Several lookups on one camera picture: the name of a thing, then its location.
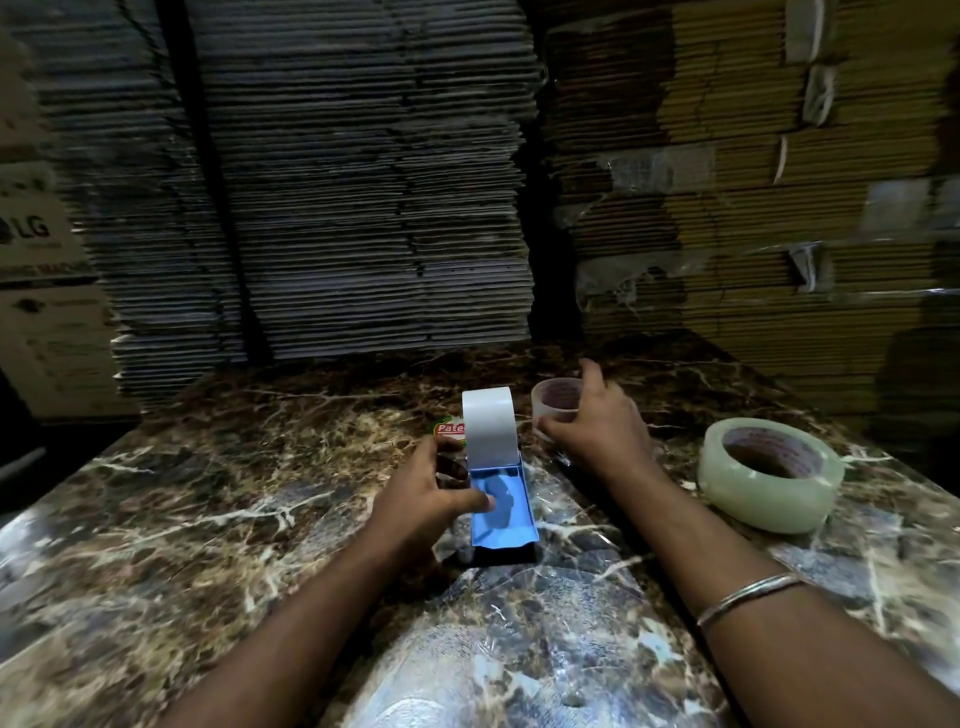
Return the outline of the person's right hand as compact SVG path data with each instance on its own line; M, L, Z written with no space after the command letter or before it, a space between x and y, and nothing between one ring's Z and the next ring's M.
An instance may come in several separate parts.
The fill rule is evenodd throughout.
M659 471L645 421L634 400L594 360L581 360L580 444L557 444L607 486L651 480Z

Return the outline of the person's left hand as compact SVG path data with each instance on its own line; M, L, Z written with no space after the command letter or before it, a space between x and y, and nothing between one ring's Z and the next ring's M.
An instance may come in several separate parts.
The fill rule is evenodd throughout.
M449 490L474 488L454 457L463 448L445 436L423 437L375 498L362 541L396 565L431 552L457 520L449 520Z

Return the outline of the small blue and white carton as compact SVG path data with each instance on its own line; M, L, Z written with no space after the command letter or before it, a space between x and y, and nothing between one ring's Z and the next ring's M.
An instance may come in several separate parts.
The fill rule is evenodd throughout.
M486 552L533 551L540 540L530 503L509 387L463 391L460 416L438 420L433 434L457 441L470 485L495 500L471 516L470 545Z

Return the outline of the small clear tape roll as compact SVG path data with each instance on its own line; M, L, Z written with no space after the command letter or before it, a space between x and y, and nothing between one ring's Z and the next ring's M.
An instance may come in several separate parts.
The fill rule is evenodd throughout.
M550 445L554 440L542 430L543 418L558 423L576 421L583 391L583 381L578 377L549 378L537 383L531 392L532 424L534 434Z

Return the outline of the person's right forearm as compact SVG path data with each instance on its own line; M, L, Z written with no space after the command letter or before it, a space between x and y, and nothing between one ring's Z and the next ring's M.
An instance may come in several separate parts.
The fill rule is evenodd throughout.
M798 584L733 597L788 572L657 463L604 455L591 467L646 541L752 728L960 728L960 698Z

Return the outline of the person's left forearm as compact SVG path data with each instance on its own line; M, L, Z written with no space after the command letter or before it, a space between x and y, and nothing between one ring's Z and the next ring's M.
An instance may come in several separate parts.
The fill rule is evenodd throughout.
M305 581L155 728L294 728L362 618L444 525L402 533L368 525Z

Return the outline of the clear plastic sheet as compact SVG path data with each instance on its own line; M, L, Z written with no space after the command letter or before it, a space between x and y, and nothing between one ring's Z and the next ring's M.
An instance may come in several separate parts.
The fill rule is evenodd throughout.
M648 547L592 484L524 452L539 540L397 584L344 654L322 728L739 728Z

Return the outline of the large clear tape roll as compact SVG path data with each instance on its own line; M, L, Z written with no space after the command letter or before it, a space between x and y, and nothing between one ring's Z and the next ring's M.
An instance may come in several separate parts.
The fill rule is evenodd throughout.
M763 418L724 418L704 433L697 482L737 521L798 535L826 521L845 473L837 453L806 431Z

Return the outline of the wide stack of grey flattened cartons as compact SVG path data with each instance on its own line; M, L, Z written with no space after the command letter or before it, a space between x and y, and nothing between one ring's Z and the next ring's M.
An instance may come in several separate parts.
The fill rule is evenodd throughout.
M544 79L520 0L186 0L273 357L516 342Z

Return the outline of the stack of brown flattened cartons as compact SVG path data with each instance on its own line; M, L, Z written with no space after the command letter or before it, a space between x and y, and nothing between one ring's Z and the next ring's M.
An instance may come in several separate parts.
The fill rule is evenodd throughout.
M960 434L960 0L529 0L585 335L688 329Z

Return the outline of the narrow stack of grey flattened cartons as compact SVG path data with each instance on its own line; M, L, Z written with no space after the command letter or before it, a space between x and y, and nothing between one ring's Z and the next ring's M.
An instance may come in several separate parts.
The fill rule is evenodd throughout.
M155 0L0 0L142 413L246 361L241 294Z

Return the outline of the printed cardboard appliance box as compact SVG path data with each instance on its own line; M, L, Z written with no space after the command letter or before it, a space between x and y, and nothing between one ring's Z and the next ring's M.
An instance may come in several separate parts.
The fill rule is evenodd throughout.
M42 423L134 418L119 393L114 316L42 155L54 137L0 26L0 373Z

